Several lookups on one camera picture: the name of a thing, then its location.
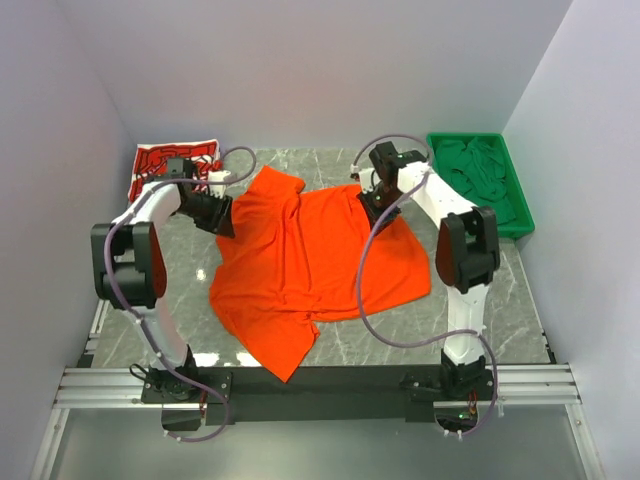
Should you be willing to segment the orange t-shirt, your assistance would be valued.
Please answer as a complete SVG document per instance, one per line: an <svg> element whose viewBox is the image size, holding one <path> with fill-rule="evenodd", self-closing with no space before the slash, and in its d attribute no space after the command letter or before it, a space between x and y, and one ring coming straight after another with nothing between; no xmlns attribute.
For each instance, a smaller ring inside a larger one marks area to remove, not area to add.
<svg viewBox="0 0 640 480"><path fill-rule="evenodd" d="M235 236L209 290L221 324L283 382L312 349L320 322L378 313L431 291L429 259L403 219L373 240L357 185L308 192L261 168L232 207Z"/></svg>

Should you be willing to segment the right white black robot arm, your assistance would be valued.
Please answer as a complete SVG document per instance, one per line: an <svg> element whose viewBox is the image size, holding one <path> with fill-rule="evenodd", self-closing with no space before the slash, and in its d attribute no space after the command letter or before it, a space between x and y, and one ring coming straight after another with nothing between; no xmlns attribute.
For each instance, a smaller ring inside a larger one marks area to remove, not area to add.
<svg viewBox="0 0 640 480"><path fill-rule="evenodd" d="M413 201L438 229L436 272L447 289L448 327L441 351L436 393L466 398L481 386L496 387L496 363L483 335L486 298L500 266L497 217L450 187L432 166L433 151L400 152L393 136L378 137L362 148L371 166L352 163L350 175L360 183L358 196L371 232L365 245L391 225L400 205Z"/></svg>

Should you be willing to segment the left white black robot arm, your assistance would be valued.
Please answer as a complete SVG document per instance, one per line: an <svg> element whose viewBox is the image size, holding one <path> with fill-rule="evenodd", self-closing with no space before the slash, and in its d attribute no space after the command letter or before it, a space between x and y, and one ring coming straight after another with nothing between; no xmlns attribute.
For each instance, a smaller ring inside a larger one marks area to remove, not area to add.
<svg viewBox="0 0 640 480"><path fill-rule="evenodd" d="M190 160L172 158L167 172L148 180L123 214L91 229L95 291L135 326L149 358L145 385L170 402L201 398L223 403L226 397L201 379L172 319L158 231L172 215L181 214L201 230L232 237L233 200L226 189L236 181L227 170L200 180Z"/></svg>

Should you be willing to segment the red white printed folded t-shirt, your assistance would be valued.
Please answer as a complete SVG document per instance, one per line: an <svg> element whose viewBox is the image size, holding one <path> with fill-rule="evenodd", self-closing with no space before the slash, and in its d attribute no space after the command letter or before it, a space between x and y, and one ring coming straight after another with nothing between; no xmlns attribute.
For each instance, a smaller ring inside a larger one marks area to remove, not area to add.
<svg viewBox="0 0 640 480"><path fill-rule="evenodd" d="M167 161L172 158L188 159L193 165L194 178L207 180L210 172L222 169L220 145L216 139L200 142L173 142L138 144L132 167L128 200L133 202L148 179L164 175Z"/></svg>

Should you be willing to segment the green t-shirt in bin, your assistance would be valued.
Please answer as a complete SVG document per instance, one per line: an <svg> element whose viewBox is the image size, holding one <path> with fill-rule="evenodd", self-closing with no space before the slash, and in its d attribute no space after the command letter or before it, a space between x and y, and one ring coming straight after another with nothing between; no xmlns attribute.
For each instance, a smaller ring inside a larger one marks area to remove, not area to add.
<svg viewBox="0 0 640 480"><path fill-rule="evenodd" d="M480 137L445 139L435 148L434 167L458 194L478 206L489 206L499 225L516 218L506 185L504 155Z"/></svg>

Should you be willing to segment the green plastic bin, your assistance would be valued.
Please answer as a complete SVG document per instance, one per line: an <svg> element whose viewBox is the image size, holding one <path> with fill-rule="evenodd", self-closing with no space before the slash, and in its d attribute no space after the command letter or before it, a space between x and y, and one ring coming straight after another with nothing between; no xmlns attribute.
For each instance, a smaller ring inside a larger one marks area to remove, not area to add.
<svg viewBox="0 0 640 480"><path fill-rule="evenodd" d="M535 229L533 217L530 213L508 148L501 135L496 133L432 132L427 135L427 141L435 154L435 148L445 139L469 141L473 137L480 137L483 141L486 141L491 146L499 149L504 155L506 163L506 185L508 189L508 198L512 202L516 218L506 224L498 224L499 235L501 237L516 240L531 234Z"/></svg>

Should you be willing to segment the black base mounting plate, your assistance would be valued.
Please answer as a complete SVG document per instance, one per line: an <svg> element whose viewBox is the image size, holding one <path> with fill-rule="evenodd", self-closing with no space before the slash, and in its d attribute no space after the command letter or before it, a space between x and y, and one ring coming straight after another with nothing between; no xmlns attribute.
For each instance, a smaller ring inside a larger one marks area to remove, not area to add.
<svg viewBox="0 0 640 480"><path fill-rule="evenodd" d="M436 393L439 365L300 367L282 382L263 367L197 367L201 379L223 393L225 402L193 399L170 402L146 387L139 364L130 374L142 381L141 402L162 409L162 425L171 432L196 431L222 423L316 420L436 420L439 402L474 407L494 397L481 386L466 398Z"/></svg>

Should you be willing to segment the aluminium rail frame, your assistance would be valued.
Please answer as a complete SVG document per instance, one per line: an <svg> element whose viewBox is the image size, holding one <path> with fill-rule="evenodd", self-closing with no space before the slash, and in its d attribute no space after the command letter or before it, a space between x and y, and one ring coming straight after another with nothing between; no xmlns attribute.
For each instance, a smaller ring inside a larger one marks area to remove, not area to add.
<svg viewBox="0 0 640 480"><path fill-rule="evenodd" d="M604 478L573 372L568 364L556 361L530 291L492 288L485 302L485 327L498 361L487 369L497 374L498 382L480 389L483 403L493 405L497 415L507 406L563 406L586 477ZM438 353L427 358L394 354L360 323L324 324L321 331L319 347L288 382L255 364L222 331L216 339L231 365L223 365L214 351L196 352L194 357L200 373L218 380L218 391L231 396L236 418L248 421L400 417L423 421L424 413L405 405L411 394L427 407L452 406L452 400L436 401L432 391L439 373ZM99 352L106 359L123 358L125 346L135 342L123 316L99 301L85 351L78 365L63 373L32 478L50 478L74 409L193 407L191 401L160 400L127 370L94 359Z"/></svg>

